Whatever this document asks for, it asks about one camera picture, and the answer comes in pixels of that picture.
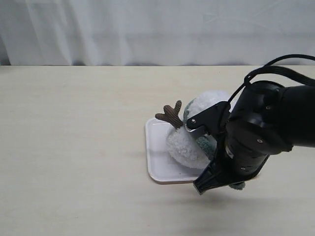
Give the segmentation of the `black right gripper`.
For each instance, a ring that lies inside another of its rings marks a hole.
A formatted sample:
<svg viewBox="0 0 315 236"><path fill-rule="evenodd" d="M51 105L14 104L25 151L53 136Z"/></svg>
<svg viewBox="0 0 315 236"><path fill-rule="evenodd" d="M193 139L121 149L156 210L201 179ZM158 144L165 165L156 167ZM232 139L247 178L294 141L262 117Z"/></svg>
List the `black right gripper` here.
<svg viewBox="0 0 315 236"><path fill-rule="evenodd" d="M278 125L257 114L214 121L214 159L193 182L199 195L221 187L242 190L258 175L268 157L278 153Z"/></svg>

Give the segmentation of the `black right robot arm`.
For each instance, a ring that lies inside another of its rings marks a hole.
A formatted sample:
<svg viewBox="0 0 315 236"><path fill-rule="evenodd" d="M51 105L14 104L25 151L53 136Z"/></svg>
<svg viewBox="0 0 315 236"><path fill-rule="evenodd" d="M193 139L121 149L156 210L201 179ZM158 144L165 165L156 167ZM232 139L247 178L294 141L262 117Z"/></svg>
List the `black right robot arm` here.
<svg viewBox="0 0 315 236"><path fill-rule="evenodd" d="M197 192L255 178L271 155L315 145L315 89L258 81L245 88L234 107L221 101L194 115L186 127L211 135L215 155L194 181Z"/></svg>

